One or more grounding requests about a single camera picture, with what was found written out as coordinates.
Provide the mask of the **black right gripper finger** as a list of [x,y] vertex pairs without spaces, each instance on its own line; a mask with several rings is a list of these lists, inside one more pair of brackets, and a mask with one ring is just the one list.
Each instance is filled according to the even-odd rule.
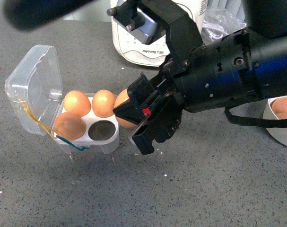
[[172,138],[182,119],[183,106],[168,104],[157,113],[143,120],[131,133],[129,139],[140,150],[148,155],[155,151],[153,141],[163,143]]

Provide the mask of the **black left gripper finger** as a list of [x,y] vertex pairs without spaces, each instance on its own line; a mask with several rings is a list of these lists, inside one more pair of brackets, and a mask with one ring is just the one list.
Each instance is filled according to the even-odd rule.
[[129,98],[113,109],[114,114],[138,125],[168,104],[182,105],[182,97],[174,82],[163,76],[147,79],[140,76],[127,88]]

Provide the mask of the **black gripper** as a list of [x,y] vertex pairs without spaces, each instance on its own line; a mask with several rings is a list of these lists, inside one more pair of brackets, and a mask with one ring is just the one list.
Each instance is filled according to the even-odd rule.
[[185,72],[169,76],[161,70],[150,83],[157,87],[167,79],[190,113],[260,101],[264,96],[254,64],[263,41],[250,29],[239,30],[193,50]]

